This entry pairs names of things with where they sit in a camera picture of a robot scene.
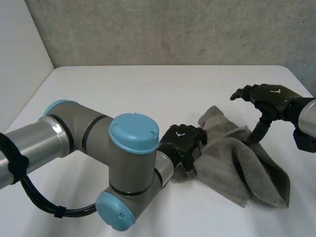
crumpled towel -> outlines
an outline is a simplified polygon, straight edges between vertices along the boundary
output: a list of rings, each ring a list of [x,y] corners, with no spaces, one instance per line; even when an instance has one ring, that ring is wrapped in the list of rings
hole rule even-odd
[[[251,131],[229,121],[212,106],[198,120],[207,131],[207,145],[193,153],[197,177],[234,203],[245,207],[251,193],[272,206],[288,208],[290,180],[260,144],[247,142]],[[178,166],[172,179],[189,179]]]

cable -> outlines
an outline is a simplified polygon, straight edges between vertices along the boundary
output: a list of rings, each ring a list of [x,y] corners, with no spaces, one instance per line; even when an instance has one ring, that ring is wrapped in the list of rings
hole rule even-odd
[[[42,211],[55,215],[57,218],[66,217],[82,217],[87,216],[96,211],[95,204],[79,208],[79,209],[66,209],[63,206],[56,206],[48,201],[34,186],[30,178],[26,175],[21,184],[25,193],[30,198],[32,203]]]

white wall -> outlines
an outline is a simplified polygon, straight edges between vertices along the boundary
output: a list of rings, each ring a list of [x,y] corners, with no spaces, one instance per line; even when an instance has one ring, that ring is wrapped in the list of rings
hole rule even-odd
[[[53,71],[23,0],[0,0],[0,132]]]

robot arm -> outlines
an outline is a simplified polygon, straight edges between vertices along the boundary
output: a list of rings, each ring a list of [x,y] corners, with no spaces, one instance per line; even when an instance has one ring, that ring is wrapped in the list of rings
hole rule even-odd
[[[0,136],[0,188],[57,157],[79,150],[109,167],[96,200],[101,218],[127,230],[171,178],[174,165],[159,144],[158,125],[140,114],[115,119],[73,101],[58,101],[38,122]]]
[[[293,137],[298,149],[316,152],[316,99],[303,98],[281,85],[247,85],[238,89],[231,100],[242,98],[262,112],[249,141],[258,143],[275,120],[289,121],[295,126]]]

table surface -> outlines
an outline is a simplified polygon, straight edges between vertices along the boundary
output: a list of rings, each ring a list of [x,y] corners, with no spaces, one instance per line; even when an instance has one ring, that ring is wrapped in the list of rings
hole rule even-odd
[[[281,66],[99,66],[61,67],[52,72],[8,131],[37,121],[52,102],[69,99],[115,117],[137,112],[153,118],[160,137],[172,124],[197,125],[212,105],[231,121],[253,129],[260,112],[230,95],[247,84],[281,84],[310,93]],[[97,213],[57,219],[37,209],[21,185],[0,192],[2,237],[191,237],[300,236],[316,233],[316,157],[299,151],[294,127],[274,122],[261,144],[289,175],[288,209],[249,201],[241,208],[198,180],[169,182],[136,223],[116,232]],[[80,152],[58,158],[30,174],[35,186],[57,205],[80,208],[108,186],[108,168]]]

